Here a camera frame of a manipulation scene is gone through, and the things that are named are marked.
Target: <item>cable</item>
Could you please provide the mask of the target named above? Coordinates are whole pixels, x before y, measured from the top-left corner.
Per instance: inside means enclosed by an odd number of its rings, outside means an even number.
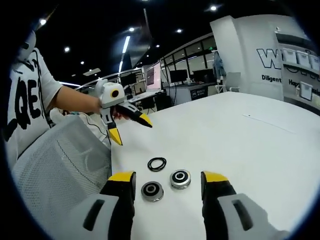
[[[169,96],[170,96],[170,82],[169,82],[169,80],[168,80],[168,78],[166,76],[167,74],[164,73],[164,70],[162,68],[161,68],[161,72],[162,72],[163,76],[165,77],[166,82],[169,84]]]
[[[85,116],[85,118],[86,118],[86,122],[88,123],[88,125],[96,126],[96,127],[99,129],[99,131],[100,131],[100,133],[101,133],[102,135],[105,135],[106,137],[108,137],[108,140],[109,140],[109,143],[110,143],[110,146],[111,146],[111,141],[110,141],[110,138],[109,138],[108,131],[106,130],[106,134],[104,134],[104,133],[101,131],[101,129],[100,129],[100,127],[99,127],[98,125],[95,125],[95,124],[89,123],[88,117],[87,117],[87,115],[86,115],[85,113],[83,113],[83,112],[79,112],[79,114],[83,114],[83,115]]]
[[[156,160],[162,161],[162,164],[160,166],[157,166],[157,167],[152,167],[152,163],[154,161],[156,161]],[[167,164],[167,160],[164,157],[154,157],[148,162],[147,166],[148,166],[148,169],[150,171],[159,172],[159,171],[161,171],[162,169],[165,168],[166,164]]]
[[[175,105],[176,96],[177,96],[177,85],[176,85],[176,83],[174,83],[174,86],[175,86],[175,94],[174,94],[173,106]]]

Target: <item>black lettering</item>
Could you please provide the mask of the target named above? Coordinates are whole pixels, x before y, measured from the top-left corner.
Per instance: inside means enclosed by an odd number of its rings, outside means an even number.
[[[38,101],[37,95],[32,95],[32,89],[37,87],[37,82],[35,80],[28,80],[28,105],[30,109],[30,114],[33,119],[36,119],[41,115],[41,110],[39,108],[34,109],[34,103]]]
[[[16,88],[14,110],[16,119],[20,127],[24,130],[27,129],[28,124],[31,124],[30,118],[28,116],[27,86],[24,81],[21,81],[20,77],[18,79]]]
[[[4,85],[5,85],[5,89],[9,90],[11,89],[11,85],[12,85],[12,80],[11,78],[9,78],[7,81],[4,81]],[[3,138],[6,142],[9,141],[9,139],[11,138],[12,134],[14,133],[15,129],[17,128],[18,126],[18,121],[17,119],[12,119],[9,123],[8,123],[8,109],[9,109],[9,96],[7,98],[7,101],[5,102],[5,106],[6,106],[6,109],[4,109],[6,112],[4,113],[5,115],[5,124],[4,125],[4,128],[3,128]]]
[[[35,67],[27,60],[27,61],[22,61],[22,64],[24,64],[28,69],[30,69],[32,72],[35,71]]]

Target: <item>white t-shirt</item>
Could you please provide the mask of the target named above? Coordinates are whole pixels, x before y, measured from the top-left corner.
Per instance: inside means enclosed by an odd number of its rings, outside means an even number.
[[[37,48],[26,63],[13,66],[10,80],[7,126],[3,137],[12,169],[24,150],[50,128],[45,109],[62,85],[53,78]]]

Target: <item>black rubber o-ring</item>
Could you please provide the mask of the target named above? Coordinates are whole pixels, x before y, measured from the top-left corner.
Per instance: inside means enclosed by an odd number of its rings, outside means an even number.
[[[160,160],[162,161],[162,164],[160,166],[157,166],[157,167],[152,167],[152,163],[156,160]],[[167,160],[164,158],[164,157],[154,157],[152,158],[149,162],[148,162],[148,169],[152,172],[159,172],[161,171],[162,169],[165,168],[167,164]]]

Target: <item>gray mesh chair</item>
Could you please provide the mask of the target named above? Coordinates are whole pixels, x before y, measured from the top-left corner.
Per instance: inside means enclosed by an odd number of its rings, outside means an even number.
[[[12,176],[31,215],[53,238],[58,223],[111,176],[111,152],[78,116],[39,137],[18,159]]]

